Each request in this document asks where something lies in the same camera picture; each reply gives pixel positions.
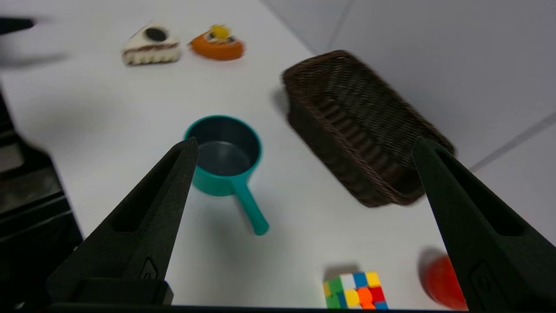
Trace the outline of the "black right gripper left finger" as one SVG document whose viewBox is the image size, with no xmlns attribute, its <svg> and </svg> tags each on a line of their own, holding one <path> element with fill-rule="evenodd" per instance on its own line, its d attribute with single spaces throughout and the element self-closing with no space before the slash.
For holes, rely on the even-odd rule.
<svg viewBox="0 0 556 313">
<path fill-rule="evenodd" d="M 52 304 L 170 305 L 165 281 L 199 156 L 174 145 L 47 280 Z"/>
</svg>

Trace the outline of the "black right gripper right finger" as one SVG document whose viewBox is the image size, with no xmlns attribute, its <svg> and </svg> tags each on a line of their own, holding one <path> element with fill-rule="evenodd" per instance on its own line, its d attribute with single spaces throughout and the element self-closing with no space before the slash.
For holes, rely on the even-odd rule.
<svg viewBox="0 0 556 313">
<path fill-rule="evenodd" d="M 441 145 L 412 155 L 468 309 L 553 313 L 555 246 Z"/>
</svg>

